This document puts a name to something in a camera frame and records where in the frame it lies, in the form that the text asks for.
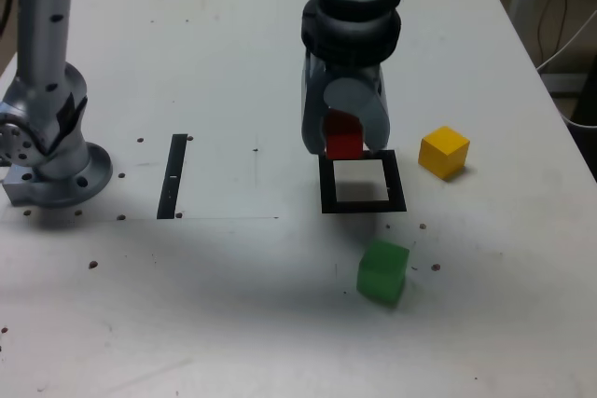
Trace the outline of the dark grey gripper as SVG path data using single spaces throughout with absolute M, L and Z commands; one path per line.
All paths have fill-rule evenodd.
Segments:
M 326 74 L 333 79 L 327 86 Z M 301 136 L 310 154 L 323 155 L 325 152 L 323 122 L 328 106 L 359 120 L 364 143 L 370 152 L 386 148 L 390 119 L 379 65 L 348 67 L 323 63 L 306 50 L 301 95 Z

